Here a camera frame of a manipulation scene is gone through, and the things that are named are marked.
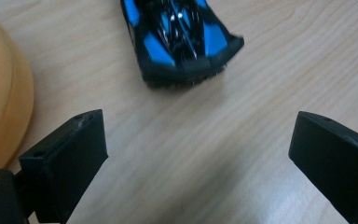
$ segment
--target black plastic jaw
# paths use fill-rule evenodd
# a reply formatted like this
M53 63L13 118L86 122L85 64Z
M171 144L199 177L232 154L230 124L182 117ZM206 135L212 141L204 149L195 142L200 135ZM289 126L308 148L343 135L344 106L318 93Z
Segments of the black plastic jaw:
M102 110L78 115L20 156L14 177L0 170L0 224L66 223L107 159Z
M347 221L358 223L358 133L300 112L289 157Z

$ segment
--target wood grain surface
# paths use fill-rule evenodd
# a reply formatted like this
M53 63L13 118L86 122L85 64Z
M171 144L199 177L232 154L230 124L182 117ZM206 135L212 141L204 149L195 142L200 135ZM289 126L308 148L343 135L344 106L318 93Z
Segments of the wood grain surface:
M208 2L244 49L218 77L153 91L118 0L0 0L34 72L21 152L103 109L110 158L69 223L346 223L287 153L299 110L358 132L358 1Z

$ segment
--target screw hole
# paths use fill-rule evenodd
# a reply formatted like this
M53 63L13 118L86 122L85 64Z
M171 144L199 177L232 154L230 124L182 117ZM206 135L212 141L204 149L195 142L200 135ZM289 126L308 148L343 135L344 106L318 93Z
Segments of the screw hole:
M45 154L46 154L45 151L38 151L38 152L36 152L36 153L34 154L34 157L42 157L42 156L44 156Z

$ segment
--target black and blue toy car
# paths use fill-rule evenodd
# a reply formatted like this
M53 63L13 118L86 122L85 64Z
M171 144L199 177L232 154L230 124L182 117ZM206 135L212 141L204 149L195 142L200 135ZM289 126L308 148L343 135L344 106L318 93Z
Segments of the black and blue toy car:
M242 48L205 0L121 0L143 79L195 83L224 70Z

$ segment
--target orange plastic dome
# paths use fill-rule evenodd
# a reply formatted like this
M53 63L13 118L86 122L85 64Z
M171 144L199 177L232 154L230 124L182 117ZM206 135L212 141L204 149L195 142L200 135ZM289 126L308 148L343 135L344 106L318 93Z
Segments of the orange plastic dome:
M17 152L34 106L29 65L0 27L0 168Z

